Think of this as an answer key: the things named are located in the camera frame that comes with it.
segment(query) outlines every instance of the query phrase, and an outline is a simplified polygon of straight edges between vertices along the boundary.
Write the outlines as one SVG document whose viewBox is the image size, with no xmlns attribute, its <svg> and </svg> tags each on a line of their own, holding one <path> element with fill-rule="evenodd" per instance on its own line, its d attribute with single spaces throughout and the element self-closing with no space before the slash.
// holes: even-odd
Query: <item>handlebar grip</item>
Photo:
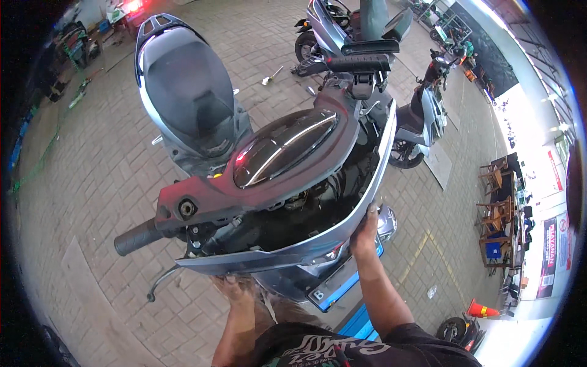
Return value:
<svg viewBox="0 0 587 367">
<path fill-rule="evenodd" d="M 114 249 L 120 256 L 126 256 L 141 247 L 162 239 L 163 233 L 155 228 L 155 218 L 151 218 L 121 234 L 114 239 Z"/>
<path fill-rule="evenodd" d="M 384 53 L 377 55 L 350 55 L 326 60 L 328 69 L 342 72 L 388 72 L 389 57 Z"/>
</svg>

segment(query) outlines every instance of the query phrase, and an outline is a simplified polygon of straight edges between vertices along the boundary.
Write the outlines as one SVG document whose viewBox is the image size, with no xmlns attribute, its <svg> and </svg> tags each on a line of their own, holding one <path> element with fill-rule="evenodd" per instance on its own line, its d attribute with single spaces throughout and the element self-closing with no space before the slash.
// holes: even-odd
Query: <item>black rubber grip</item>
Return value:
<svg viewBox="0 0 587 367">
<path fill-rule="evenodd" d="M 114 239 L 114 248 L 120 256 L 126 256 L 141 247 L 163 238 L 163 233 L 155 228 L 155 218 L 126 231 Z"/>
<path fill-rule="evenodd" d="M 391 71 L 389 58 L 384 53 L 378 55 L 350 55 L 326 60 L 328 69 L 342 72 L 388 72 Z"/>
</svg>

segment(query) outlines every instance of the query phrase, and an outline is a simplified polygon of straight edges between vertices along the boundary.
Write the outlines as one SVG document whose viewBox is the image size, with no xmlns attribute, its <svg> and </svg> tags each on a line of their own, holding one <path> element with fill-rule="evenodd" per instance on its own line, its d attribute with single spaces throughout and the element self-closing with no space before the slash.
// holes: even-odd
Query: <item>hand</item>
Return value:
<svg viewBox="0 0 587 367">
<path fill-rule="evenodd" d="M 255 292 L 251 277 L 236 277 L 234 275 L 210 277 L 212 283 L 228 298 L 232 305 L 255 302 Z"/>
<path fill-rule="evenodd" d="M 375 203 L 369 204 L 367 213 L 350 238 L 350 251 L 355 258 L 362 258 L 375 251 L 375 235 L 377 234 L 377 220 L 379 213 Z"/>
</svg>

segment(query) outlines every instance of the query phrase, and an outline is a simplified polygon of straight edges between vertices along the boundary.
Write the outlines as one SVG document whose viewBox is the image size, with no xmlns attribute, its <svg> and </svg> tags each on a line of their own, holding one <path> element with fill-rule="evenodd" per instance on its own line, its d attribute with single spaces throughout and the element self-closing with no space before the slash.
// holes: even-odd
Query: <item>paved floor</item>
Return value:
<svg viewBox="0 0 587 367">
<path fill-rule="evenodd" d="M 260 84 L 279 66 L 294 64 L 293 24 L 305 17 L 306 6 L 305 0 L 201 0 L 170 12 L 209 41 L 258 129 L 312 106 L 303 89 L 316 85 L 312 79 L 281 72 L 271 86 Z M 423 74 L 433 46 L 414 24 L 390 75 L 390 91 L 400 104 L 409 100 L 414 74 Z M 86 72 L 107 62 L 103 56 Z M 54 127 L 60 129 L 44 166 L 18 193 L 14 223 L 23 283 L 38 317 L 56 329 L 81 365 L 209 366 L 228 312 L 210 281 L 179 271 L 160 286 L 156 302 L 145 297 L 151 282 L 183 255 L 181 243 L 160 240 L 123 258 L 114 251 L 114 237 L 151 217 L 159 190 L 184 177 L 160 146 L 150 144 L 158 131 L 139 99 L 132 57 L 108 68 L 94 76 L 72 110 L 70 86 L 62 102 L 45 102 L 31 123 L 21 175 L 39 161 L 39 146 L 49 144 Z M 472 297 L 495 306 L 499 281 L 481 265 L 474 204 L 483 199 L 477 168 L 504 155 L 503 138 L 496 135 L 489 105 L 462 71 L 450 75 L 449 85 L 445 100 L 458 129 L 449 123 L 439 142 L 452 162 L 446 190 L 425 164 L 389 167 L 380 190 L 399 222 L 382 261 L 417 322 L 430 332 L 460 315 Z M 78 243 L 91 275 L 84 289 L 72 279 L 68 262 Z M 434 285 L 436 295 L 429 299 L 426 292 Z M 99 287 L 102 299 L 88 298 L 85 288 L 92 287 Z M 104 327 L 118 321 L 116 328 Z M 155 362 L 140 362 L 137 356 L 145 352 Z"/>
</svg>

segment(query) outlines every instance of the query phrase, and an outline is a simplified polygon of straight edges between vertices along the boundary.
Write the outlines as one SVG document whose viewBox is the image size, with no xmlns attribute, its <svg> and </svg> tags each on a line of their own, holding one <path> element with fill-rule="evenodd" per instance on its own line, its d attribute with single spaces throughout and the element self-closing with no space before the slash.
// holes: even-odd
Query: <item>sign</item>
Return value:
<svg viewBox="0 0 587 367">
<path fill-rule="evenodd" d="M 554 177 L 556 180 L 556 186 L 558 188 L 558 191 L 562 191 L 561 178 L 558 176 L 558 171 L 556 170 L 556 164 L 554 163 L 554 158 L 552 158 L 552 152 L 550 150 L 548 151 L 548 158 L 550 158 L 550 161 L 551 161 L 552 170 L 554 171 Z"/>
<path fill-rule="evenodd" d="M 547 219 L 544 225 L 544 250 L 542 253 L 542 272 L 536 298 L 552 295 L 555 274 L 571 269 L 571 239 L 568 235 L 569 217 L 567 213 Z"/>
</svg>

